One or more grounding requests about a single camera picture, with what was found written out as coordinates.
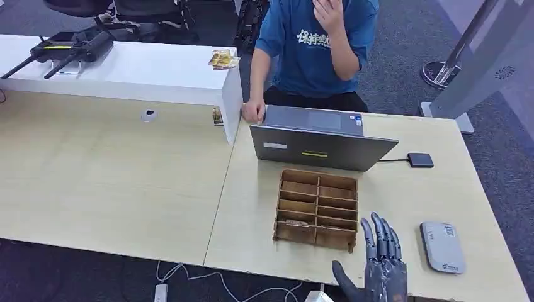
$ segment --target laptop lid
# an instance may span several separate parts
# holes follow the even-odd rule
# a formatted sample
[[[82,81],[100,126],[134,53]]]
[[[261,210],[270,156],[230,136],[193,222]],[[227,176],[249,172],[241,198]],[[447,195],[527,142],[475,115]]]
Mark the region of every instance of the laptop lid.
[[[399,142],[384,138],[250,126],[259,159],[367,171]]]

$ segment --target robotic hand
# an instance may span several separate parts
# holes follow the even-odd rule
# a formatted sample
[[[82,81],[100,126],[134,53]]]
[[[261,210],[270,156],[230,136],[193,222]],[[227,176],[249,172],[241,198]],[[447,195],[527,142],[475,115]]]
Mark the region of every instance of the robotic hand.
[[[406,264],[401,261],[401,245],[397,233],[389,227],[385,219],[376,213],[371,214],[377,233],[377,244],[367,219],[361,219],[365,236],[365,299],[360,299],[360,291],[343,271],[338,261],[332,261],[332,271],[350,302],[406,302],[408,281]]]

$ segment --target white cable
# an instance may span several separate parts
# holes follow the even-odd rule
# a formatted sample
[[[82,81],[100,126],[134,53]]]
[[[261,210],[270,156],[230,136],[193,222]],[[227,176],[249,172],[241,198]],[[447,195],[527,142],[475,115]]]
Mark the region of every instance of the white cable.
[[[234,294],[232,294],[232,292],[228,289],[228,286],[226,286],[226,282],[224,282],[224,278],[222,277],[222,274],[220,272],[213,272],[211,274],[207,274],[207,275],[203,275],[203,276],[196,276],[196,277],[190,277],[189,276],[189,272],[187,271],[187,268],[184,266],[183,263],[179,263],[179,264],[176,264],[172,269],[170,269],[164,276],[163,278],[160,278],[159,277],[159,264],[161,263],[161,261],[157,261],[157,267],[156,267],[156,278],[158,281],[160,281],[161,283],[164,283],[165,281],[167,281],[168,279],[170,279],[174,273],[176,271],[178,271],[179,269],[183,268],[184,271],[185,271],[185,275],[186,275],[186,278],[187,278],[187,281],[190,281],[190,280],[195,280],[195,279],[202,279],[202,278],[206,278],[206,277],[210,277],[210,276],[213,276],[213,275],[219,275],[220,277],[220,280],[222,281],[222,285],[224,286],[224,289],[226,289],[226,291],[228,292],[228,294],[236,301],[236,302],[248,302],[252,299],[254,299],[255,297],[259,296],[260,294],[263,294],[263,293],[266,293],[268,291],[275,291],[275,290],[279,290],[279,291],[285,291],[286,294],[285,294],[285,297],[284,297],[284,302],[287,302],[287,297],[288,295],[291,295],[293,297],[293,299],[295,300],[295,302],[298,302],[297,300],[297,297],[295,296],[295,294],[293,293],[294,290],[296,290],[297,288],[301,287],[302,286],[302,281],[297,285],[295,286],[294,288],[292,289],[287,289],[287,288],[268,288],[268,289],[264,289],[262,291],[260,291],[259,293],[257,294],[254,294],[252,295],[250,298],[247,298],[243,301],[239,301],[236,296],[234,296]]]

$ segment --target wooden desk surface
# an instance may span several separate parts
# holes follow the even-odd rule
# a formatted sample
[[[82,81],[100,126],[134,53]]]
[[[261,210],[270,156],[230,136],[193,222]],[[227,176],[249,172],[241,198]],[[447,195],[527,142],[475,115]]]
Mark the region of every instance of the wooden desk surface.
[[[324,247],[272,241],[280,173],[296,167],[358,179],[359,216],[376,211],[399,234],[408,266],[408,292],[454,301],[528,301],[525,289],[452,120],[364,115],[368,136],[400,140],[385,159],[430,153],[433,169],[407,162],[378,163],[362,174],[258,160],[242,121],[225,180],[204,265],[269,276],[335,283],[339,260],[363,287],[365,245],[361,232],[353,254]],[[419,233],[423,221],[456,226],[467,272],[454,276],[429,268]]]
[[[0,237],[203,264],[232,151],[212,106],[10,91],[0,142]]]

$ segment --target wooden organizer box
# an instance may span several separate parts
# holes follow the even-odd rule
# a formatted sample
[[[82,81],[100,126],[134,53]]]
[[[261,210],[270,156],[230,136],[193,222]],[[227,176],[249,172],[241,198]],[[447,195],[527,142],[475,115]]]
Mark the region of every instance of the wooden organizer box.
[[[356,179],[285,169],[273,240],[311,243],[352,253],[358,232]]]

